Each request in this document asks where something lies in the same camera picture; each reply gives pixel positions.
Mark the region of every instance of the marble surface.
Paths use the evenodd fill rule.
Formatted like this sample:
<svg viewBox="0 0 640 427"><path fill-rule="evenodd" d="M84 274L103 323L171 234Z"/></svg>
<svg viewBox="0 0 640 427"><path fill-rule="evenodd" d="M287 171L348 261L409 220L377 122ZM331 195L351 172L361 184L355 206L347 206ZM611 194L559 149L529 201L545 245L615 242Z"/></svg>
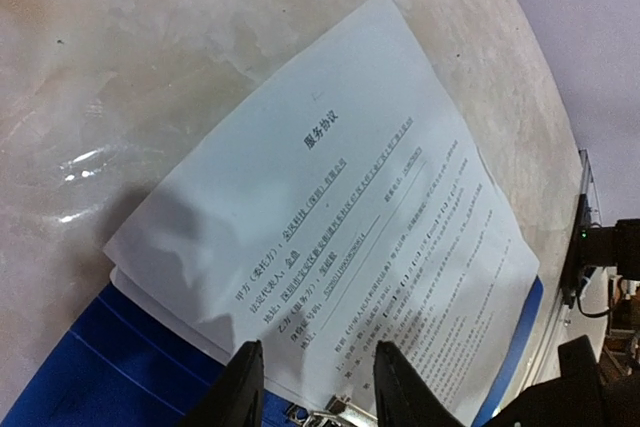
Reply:
<svg viewBox="0 0 640 427"><path fill-rule="evenodd" d="M0 418L107 282L100 249L145 192L364 1L0 0ZM540 259L548 313L581 169L531 29L516 0L395 1Z"/></svg>

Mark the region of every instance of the white wall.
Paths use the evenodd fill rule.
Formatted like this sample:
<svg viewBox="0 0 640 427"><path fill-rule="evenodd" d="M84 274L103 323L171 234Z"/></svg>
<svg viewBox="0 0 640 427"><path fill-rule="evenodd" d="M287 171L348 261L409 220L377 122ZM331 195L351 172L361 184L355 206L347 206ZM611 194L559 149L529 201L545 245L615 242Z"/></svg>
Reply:
<svg viewBox="0 0 640 427"><path fill-rule="evenodd" d="M640 217L640 0L519 0L591 156L603 220Z"/></svg>

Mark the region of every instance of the cable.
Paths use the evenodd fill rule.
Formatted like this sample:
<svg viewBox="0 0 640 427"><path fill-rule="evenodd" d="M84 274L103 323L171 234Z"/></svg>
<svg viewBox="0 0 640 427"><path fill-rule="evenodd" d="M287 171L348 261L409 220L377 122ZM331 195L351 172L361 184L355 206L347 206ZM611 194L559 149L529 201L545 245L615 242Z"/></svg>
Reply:
<svg viewBox="0 0 640 427"><path fill-rule="evenodd" d="M622 302L622 299L624 298L624 295L622 293L622 277L620 277L618 279L618 282L616 283L616 289L620 293L620 298L618 299L618 301L616 303L614 303L613 305L611 305L607 310L604 310L602 312L598 312L596 314L587 313L584 310L582 310L582 301L580 300L580 297L582 297L582 292L583 292L585 287L586 287L586 285L582 286L580 288L580 291L577 292L576 301L577 301L578 310L580 311L580 313L582 315L584 315L585 317L589 318L589 319L600 319L602 317L607 317L609 314L611 314L614 310L616 310L618 308L618 305L620 305L620 303Z"/></svg>

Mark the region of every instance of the paper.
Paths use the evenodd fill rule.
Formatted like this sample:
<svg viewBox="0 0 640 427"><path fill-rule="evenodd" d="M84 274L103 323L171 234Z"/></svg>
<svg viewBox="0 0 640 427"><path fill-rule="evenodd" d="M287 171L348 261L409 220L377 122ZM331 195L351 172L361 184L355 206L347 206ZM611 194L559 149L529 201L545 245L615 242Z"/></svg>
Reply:
<svg viewBox="0 0 640 427"><path fill-rule="evenodd" d="M538 267L391 0L280 69L105 250L211 355L260 338L267 387L285 398L322 408L347 394L374 412L387 339L465 423Z"/></svg>

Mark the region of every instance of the blue clipboard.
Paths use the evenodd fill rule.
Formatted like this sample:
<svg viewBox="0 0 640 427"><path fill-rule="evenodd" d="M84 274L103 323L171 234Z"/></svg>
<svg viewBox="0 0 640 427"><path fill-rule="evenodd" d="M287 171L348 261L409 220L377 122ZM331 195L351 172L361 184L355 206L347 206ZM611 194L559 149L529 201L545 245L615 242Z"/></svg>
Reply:
<svg viewBox="0 0 640 427"><path fill-rule="evenodd" d="M537 279L474 427L489 420L500 404L533 328L542 293ZM223 368L109 284L60 340L0 425L175 425ZM293 425L286 415L290 405L266 392L263 425Z"/></svg>

